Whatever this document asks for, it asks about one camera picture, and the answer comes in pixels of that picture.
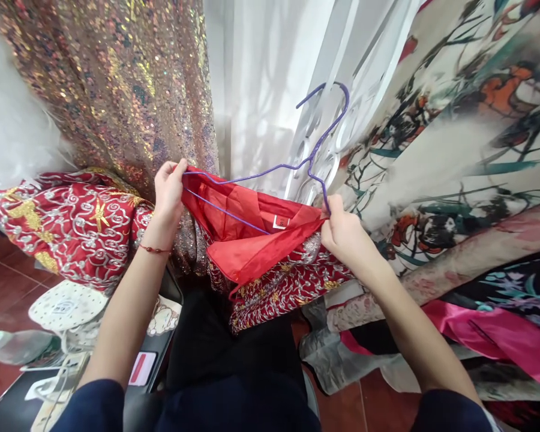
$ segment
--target pink fabric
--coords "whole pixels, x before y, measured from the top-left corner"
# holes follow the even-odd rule
[[[508,218],[408,273],[402,285],[419,305],[500,265],[540,252],[540,205]],[[328,328],[341,332],[384,315],[370,292],[328,310]]]
[[[540,329],[504,309],[466,309],[441,300],[422,308],[440,333],[491,359],[508,359],[540,383]]]
[[[340,341],[346,346],[346,348],[355,354],[373,355],[370,351],[358,343],[356,338],[352,335],[352,333],[350,333],[349,330],[340,333]]]

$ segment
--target dark sleeve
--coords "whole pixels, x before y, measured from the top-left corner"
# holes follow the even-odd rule
[[[412,432],[498,432],[494,418],[480,405],[450,390],[422,396]]]
[[[92,381],[70,398],[52,432],[121,431],[123,414],[122,386],[109,379]]]

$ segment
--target clothes hanger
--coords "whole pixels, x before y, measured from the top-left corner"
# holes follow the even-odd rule
[[[326,184],[325,184],[324,180],[322,180],[322,179],[316,177],[314,174],[312,174],[312,168],[314,166],[314,158],[316,157],[316,154],[318,153],[318,150],[320,149],[320,146],[322,145],[324,140],[328,137],[330,132],[332,132],[332,130],[342,120],[342,117],[344,117],[344,115],[346,114],[346,111],[348,110],[348,105],[350,104],[350,92],[348,91],[348,88],[344,84],[342,84],[340,82],[335,81],[334,83],[336,85],[338,85],[340,87],[340,89],[344,92],[344,108],[342,109],[340,115],[338,117],[336,117],[334,122],[328,127],[328,129],[326,129],[326,131],[322,134],[322,136],[320,136],[320,138],[316,142],[316,145],[314,146],[314,149],[312,150],[310,155],[307,158],[305,158],[304,160],[302,160],[297,166],[292,166],[292,165],[287,165],[287,164],[280,164],[280,165],[276,165],[275,167],[272,167],[272,168],[270,168],[270,169],[268,169],[268,170],[266,170],[266,171],[264,171],[264,172],[262,172],[260,174],[255,174],[253,176],[243,177],[243,178],[234,179],[234,180],[225,180],[225,181],[216,181],[214,178],[212,178],[210,176],[210,174],[205,173],[205,172],[192,171],[192,172],[185,172],[184,175],[203,175],[203,176],[206,176],[213,183],[223,185],[223,184],[228,184],[228,183],[237,183],[237,182],[244,181],[244,180],[251,180],[251,179],[259,178],[259,177],[262,177],[263,175],[269,174],[272,171],[275,171],[275,170],[277,170],[279,168],[287,168],[287,169],[296,171],[296,170],[299,170],[307,162],[310,162],[310,164],[308,165],[308,171],[307,171],[308,176],[311,179],[316,180],[318,183],[320,183],[322,185],[322,193],[324,195],[324,205],[326,206],[326,210],[328,211],[328,213],[330,213],[330,206],[328,205],[328,191],[326,190]],[[317,94],[325,86],[326,86],[326,83],[323,83],[323,84],[319,85],[317,88],[315,88],[314,90],[312,90],[300,103],[298,103],[298,105],[296,105],[296,109],[298,109],[302,105],[304,105],[312,96]],[[184,187],[184,189],[187,190],[188,192],[190,192],[195,197],[197,197],[200,200],[204,201],[205,203],[210,204],[215,209],[220,210],[222,213],[225,213],[228,216],[230,216],[230,217],[232,217],[232,218],[234,218],[234,219],[248,225],[249,227],[254,228],[254,229],[264,233],[264,234],[270,234],[269,232],[264,231],[263,229],[258,228],[257,226],[254,226],[251,223],[246,222],[243,219],[240,219],[238,216],[233,215],[232,213],[229,213],[226,210],[221,209],[220,207],[218,207],[217,205],[211,203],[207,199],[205,199],[205,198],[199,196],[198,194],[192,192],[187,187]]]

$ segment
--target gold sequin fabric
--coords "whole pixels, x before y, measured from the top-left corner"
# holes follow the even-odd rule
[[[201,0],[0,0],[0,31],[79,167],[110,169],[152,201],[167,160],[218,173]],[[191,220],[176,244],[187,271]]]

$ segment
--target red bead bracelet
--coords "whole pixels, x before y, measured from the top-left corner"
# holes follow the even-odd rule
[[[152,248],[152,247],[147,247],[147,246],[142,246],[142,245],[140,245],[140,247],[142,249],[145,249],[146,251],[148,251],[150,253],[163,253],[163,252],[172,253],[172,252],[174,252],[174,249],[173,250],[158,249],[158,248]]]

